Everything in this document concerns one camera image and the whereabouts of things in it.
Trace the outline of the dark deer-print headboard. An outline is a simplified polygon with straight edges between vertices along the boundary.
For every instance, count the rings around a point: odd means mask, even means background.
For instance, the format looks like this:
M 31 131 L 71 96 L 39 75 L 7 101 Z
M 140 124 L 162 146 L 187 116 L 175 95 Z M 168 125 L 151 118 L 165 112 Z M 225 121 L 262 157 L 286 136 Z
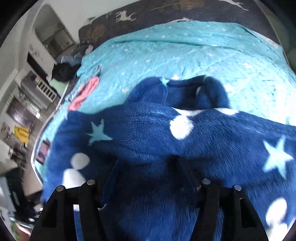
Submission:
M 255 1 L 137 1 L 88 19 L 80 42 L 98 47 L 105 41 L 158 24 L 181 21 L 237 23 L 278 43 L 266 15 Z

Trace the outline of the white crib rail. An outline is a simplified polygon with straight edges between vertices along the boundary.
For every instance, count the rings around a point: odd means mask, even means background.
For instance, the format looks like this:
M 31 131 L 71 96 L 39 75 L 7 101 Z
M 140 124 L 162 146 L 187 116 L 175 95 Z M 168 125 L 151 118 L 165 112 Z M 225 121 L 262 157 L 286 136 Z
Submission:
M 37 81 L 36 88 L 43 94 L 49 102 L 53 103 L 57 97 L 57 93 L 43 79 Z

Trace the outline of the turquoise star quilt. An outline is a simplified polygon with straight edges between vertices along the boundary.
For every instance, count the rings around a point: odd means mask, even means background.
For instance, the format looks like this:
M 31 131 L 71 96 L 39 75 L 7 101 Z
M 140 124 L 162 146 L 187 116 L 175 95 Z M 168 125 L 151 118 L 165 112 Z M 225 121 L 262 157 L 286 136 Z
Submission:
M 186 21 L 118 36 L 84 56 L 77 75 L 80 83 L 99 77 L 81 113 L 122 104 L 147 78 L 206 76 L 222 84 L 230 109 L 295 127 L 295 73 L 282 47 L 238 24 Z M 68 106 L 57 113 L 51 145 Z

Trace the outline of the pink small garment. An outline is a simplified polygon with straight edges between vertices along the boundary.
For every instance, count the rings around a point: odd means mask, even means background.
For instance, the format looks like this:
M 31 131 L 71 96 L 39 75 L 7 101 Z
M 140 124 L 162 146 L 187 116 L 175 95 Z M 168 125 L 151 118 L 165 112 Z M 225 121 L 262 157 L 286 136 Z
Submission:
M 74 94 L 74 98 L 70 101 L 68 111 L 77 111 L 81 107 L 86 98 L 95 90 L 99 84 L 99 77 L 91 78 L 84 86 L 78 89 L 78 93 Z

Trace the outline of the yellow object on floor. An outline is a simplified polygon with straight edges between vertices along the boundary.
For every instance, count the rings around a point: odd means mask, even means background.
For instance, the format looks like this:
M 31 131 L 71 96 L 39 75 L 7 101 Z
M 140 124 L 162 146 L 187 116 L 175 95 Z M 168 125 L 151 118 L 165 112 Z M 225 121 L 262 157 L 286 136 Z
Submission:
M 29 129 L 23 126 L 14 126 L 14 136 L 22 143 L 27 144 L 30 136 Z

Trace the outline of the pile of grey-blue clothes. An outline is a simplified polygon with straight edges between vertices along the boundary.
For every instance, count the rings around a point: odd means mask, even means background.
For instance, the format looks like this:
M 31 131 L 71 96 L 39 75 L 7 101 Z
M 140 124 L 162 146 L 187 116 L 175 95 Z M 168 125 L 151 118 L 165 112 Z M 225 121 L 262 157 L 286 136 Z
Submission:
M 69 54 L 64 54 L 58 59 L 58 63 L 67 63 L 71 67 L 75 65 L 81 65 L 82 59 L 85 55 L 88 55 L 93 51 L 94 47 L 89 43 L 82 43 L 77 45 L 73 51 Z

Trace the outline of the green pillow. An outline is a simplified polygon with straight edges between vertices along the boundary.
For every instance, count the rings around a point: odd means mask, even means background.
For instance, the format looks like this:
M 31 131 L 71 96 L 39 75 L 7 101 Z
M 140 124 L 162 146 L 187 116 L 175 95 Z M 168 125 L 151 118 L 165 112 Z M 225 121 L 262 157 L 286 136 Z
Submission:
M 296 48 L 291 49 L 287 53 L 287 59 L 292 70 L 296 72 Z
M 267 18 L 272 25 L 285 54 L 288 54 L 292 49 L 290 34 L 288 33 L 288 30 L 276 16 L 267 15 Z

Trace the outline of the green pillow front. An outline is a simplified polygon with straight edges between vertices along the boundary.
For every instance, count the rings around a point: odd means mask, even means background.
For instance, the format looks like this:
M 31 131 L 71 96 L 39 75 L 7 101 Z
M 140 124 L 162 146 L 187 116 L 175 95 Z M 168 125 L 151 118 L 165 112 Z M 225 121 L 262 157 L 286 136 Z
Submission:
M 287 53 L 287 59 L 292 70 L 296 72 L 296 48 L 291 49 Z

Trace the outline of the green pillow back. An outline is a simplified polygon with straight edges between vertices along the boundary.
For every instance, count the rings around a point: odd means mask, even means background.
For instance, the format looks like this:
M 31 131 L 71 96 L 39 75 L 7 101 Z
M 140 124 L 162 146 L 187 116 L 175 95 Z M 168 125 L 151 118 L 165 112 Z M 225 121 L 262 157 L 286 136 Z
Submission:
M 292 49 L 290 34 L 288 33 L 288 30 L 276 16 L 267 15 L 267 18 L 272 25 L 285 54 L 288 54 Z

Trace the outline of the black bag on bedside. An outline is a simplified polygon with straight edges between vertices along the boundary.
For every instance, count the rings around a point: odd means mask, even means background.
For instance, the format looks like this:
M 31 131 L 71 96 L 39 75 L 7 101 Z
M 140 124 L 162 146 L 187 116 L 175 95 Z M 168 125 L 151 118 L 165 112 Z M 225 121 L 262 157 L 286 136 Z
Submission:
M 71 66 L 69 63 L 55 64 L 52 70 L 52 78 L 60 82 L 68 82 L 76 78 L 76 72 L 80 64 Z

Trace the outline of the navy fleece mouse-print onesie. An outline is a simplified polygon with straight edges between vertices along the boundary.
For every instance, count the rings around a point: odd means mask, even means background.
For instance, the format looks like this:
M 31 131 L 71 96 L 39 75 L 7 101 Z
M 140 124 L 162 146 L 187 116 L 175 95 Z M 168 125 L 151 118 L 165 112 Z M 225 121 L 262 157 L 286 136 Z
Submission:
M 44 200 L 54 189 L 103 184 L 109 240 L 188 240 L 198 180 L 240 185 L 270 238 L 295 221 L 295 127 L 229 108 L 211 77 L 141 81 L 120 105 L 70 111 L 47 159 Z

